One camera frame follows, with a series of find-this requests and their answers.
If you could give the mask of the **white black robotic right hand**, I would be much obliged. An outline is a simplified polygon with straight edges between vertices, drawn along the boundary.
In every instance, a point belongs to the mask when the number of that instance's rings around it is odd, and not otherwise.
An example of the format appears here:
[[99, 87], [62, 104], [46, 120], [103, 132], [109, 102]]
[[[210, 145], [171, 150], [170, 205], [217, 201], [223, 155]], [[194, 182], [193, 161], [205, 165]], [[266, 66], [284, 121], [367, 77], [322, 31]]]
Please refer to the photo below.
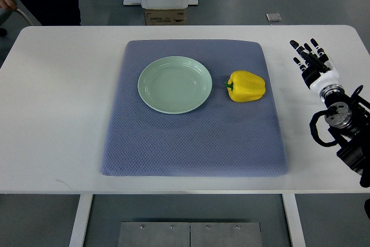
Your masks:
[[326, 86], [338, 83], [339, 72], [316, 40], [312, 38], [310, 43], [312, 46], [307, 43], [302, 46], [295, 40], [290, 41], [290, 45], [299, 55], [299, 58], [294, 57], [293, 61], [301, 70], [305, 84], [310, 90], [319, 93]]

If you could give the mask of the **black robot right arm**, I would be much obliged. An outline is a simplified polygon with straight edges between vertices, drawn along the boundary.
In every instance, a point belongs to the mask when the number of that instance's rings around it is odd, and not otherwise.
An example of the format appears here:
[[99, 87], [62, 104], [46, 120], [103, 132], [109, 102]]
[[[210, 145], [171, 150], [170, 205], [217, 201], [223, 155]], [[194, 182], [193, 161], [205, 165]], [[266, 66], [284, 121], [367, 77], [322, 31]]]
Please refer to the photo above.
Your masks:
[[339, 145], [337, 157], [361, 176], [362, 187], [369, 188], [369, 102], [360, 96], [362, 90], [360, 85], [350, 96], [339, 90], [325, 99], [324, 119], [334, 139], [325, 145]]

